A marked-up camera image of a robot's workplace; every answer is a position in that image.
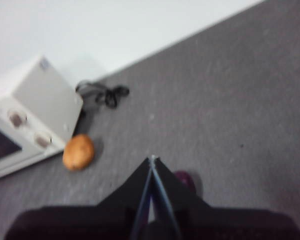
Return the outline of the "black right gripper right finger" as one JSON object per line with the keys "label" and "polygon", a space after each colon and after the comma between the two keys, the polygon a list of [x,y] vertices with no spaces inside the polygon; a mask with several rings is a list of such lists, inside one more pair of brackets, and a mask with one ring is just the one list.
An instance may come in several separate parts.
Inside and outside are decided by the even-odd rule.
{"label": "black right gripper right finger", "polygon": [[283,213],[213,207],[154,159],[154,181],[176,236],[183,240],[298,240],[300,230]]}

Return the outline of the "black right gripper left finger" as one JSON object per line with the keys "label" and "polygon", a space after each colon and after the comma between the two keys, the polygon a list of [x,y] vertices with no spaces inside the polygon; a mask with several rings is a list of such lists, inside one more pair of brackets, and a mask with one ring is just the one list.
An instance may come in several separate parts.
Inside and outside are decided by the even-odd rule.
{"label": "black right gripper left finger", "polygon": [[128,179],[97,205],[45,206],[19,214],[6,240],[127,240],[150,173],[145,159]]}

